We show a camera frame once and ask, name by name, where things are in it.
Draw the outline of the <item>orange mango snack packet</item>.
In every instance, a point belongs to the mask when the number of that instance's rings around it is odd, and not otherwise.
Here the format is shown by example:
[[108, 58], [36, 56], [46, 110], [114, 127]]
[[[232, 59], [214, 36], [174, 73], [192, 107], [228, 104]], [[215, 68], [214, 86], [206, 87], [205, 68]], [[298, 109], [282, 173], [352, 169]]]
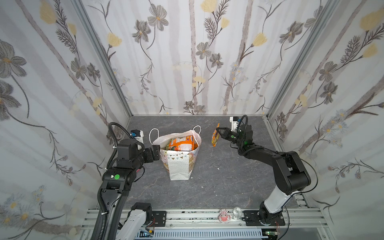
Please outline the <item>orange mango snack packet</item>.
[[212, 135], [212, 140], [211, 140], [211, 143], [212, 143], [212, 146], [215, 147], [219, 141], [219, 138], [220, 138], [220, 134], [217, 130], [217, 128], [220, 127], [220, 123], [217, 124], [214, 132], [213, 132], [213, 135]]

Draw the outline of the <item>white cartoon paper bag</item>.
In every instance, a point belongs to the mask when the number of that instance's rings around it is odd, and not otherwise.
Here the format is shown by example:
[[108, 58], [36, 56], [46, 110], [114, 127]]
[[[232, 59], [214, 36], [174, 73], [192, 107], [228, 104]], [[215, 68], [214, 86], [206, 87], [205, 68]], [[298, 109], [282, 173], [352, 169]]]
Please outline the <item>white cartoon paper bag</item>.
[[[201, 128], [199, 125], [195, 126], [193, 129], [188, 130], [183, 133], [172, 133], [164, 136], [160, 136], [158, 129], [153, 128], [150, 133], [157, 131], [157, 138], [151, 139], [149, 135], [149, 141], [151, 145], [160, 145], [160, 157], [163, 162], [166, 170], [169, 173], [171, 181], [186, 181], [190, 178], [198, 152], [202, 145], [202, 138], [200, 136], [201, 130], [196, 131], [196, 128]], [[178, 152], [166, 150], [166, 145], [173, 138], [180, 138], [192, 135], [198, 143], [198, 148], [190, 152]]]

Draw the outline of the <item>orange white snack packet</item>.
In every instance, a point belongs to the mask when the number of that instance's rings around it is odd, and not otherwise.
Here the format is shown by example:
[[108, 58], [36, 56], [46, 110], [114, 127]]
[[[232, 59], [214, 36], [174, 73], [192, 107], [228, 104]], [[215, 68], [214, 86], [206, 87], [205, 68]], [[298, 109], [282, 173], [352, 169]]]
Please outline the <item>orange white snack packet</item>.
[[178, 152], [190, 152], [198, 148], [198, 143], [192, 135], [173, 138], [166, 145], [166, 150]]

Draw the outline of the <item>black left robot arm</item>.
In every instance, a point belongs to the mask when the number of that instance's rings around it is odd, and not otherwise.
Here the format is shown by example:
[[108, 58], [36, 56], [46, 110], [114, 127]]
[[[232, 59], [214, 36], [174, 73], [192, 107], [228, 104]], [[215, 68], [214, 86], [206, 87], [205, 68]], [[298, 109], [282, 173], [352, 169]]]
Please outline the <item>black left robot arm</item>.
[[134, 240], [144, 227], [150, 236], [155, 231], [155, 216], [149, 203], [135, 203], [124, 223], [121, 215], [137, 173], [146, 163], [160, 160], [160, 146], [146, 148], [143, 134], [128, 132], [122, 125], [111, 122], [109, 132], [114, 141], [113, 153], [102, 176], [97, 192], [100, 207], [91, 238], [93, 240]]

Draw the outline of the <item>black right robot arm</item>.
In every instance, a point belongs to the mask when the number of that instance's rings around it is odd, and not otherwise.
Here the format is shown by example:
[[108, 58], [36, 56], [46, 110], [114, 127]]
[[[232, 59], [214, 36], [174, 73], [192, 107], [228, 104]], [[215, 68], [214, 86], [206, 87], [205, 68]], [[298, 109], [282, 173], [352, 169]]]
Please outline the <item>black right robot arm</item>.
[[230, 118], [231, 127], [217, 126], [213, 140], [222, 138], [232, 144], [239, 156], [255, 160], [273, 168], [276, 186], [257, 211], [244, 211], [243, 221], [250, 226], [289, 226], [290, 216], [286, 204], [293, 196], [308, 193], [312, 179], [306, 166], [308, 162], [295, 151], [274, 151], [253, 141], [253, 130], [247, 115]]

